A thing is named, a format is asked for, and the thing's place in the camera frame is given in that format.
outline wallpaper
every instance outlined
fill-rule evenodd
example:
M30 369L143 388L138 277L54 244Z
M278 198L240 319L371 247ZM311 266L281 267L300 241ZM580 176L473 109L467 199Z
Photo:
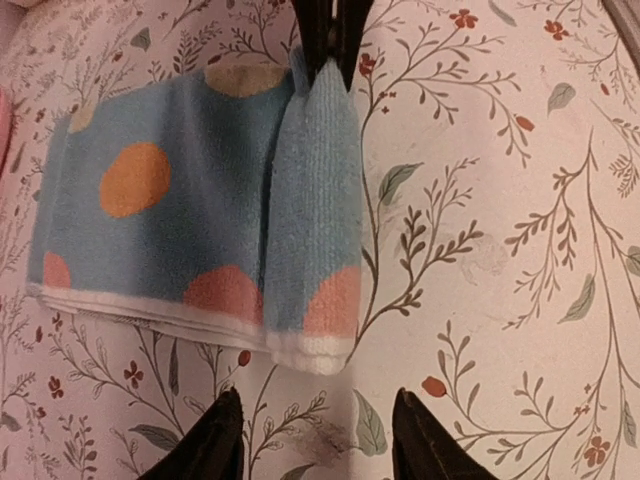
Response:
M18 6L0 1L0 55L6 52L23 15L24 11Z
M281 63L285 0L49 0L0 60L0 478L134 479L220 392L246 478L392 477L415 391L501 479L640 471L640 81L598 0L378 0L353 94L364 266L347 369L47 310L25 296L56 119L214 63Z

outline light blue washcloth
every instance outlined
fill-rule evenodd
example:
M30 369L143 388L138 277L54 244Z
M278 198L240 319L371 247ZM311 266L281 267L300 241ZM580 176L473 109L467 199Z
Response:
M211 66L62 119L29 292L340 371L359 304L357 118L335 64L309 91L293 58L293 74Z
M359 122L335 61L311 89L301 50L291 64L269 202L265 323L278 334L267 344L332 371L353 348L360 307Z

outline washcloth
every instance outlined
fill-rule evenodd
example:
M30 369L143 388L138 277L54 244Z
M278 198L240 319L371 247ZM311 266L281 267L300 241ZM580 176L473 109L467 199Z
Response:
M360 300L358 120L335 62L309 89L302 57L211 66L62 119L29 293L339 372Z
M640 75L640 1L602 0Z
M0 176L2 176L2 172L4 171L4 163L7 158L12 121L11 99L7 93L0 88Z

